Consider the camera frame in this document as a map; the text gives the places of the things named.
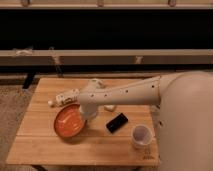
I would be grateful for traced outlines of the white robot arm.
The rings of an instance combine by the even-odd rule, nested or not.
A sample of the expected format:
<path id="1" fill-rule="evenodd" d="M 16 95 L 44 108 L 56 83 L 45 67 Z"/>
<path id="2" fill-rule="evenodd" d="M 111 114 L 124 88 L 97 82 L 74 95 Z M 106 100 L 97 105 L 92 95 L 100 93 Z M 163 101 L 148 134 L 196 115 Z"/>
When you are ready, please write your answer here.
<path id="1" fill-rule="evenodd" d="M 84 118 L 101 105 L 159 105 L 158 171 L 213 171 L 213 74 L 182 72 L 112 88 L 85 87 L 78 101 Z"/>

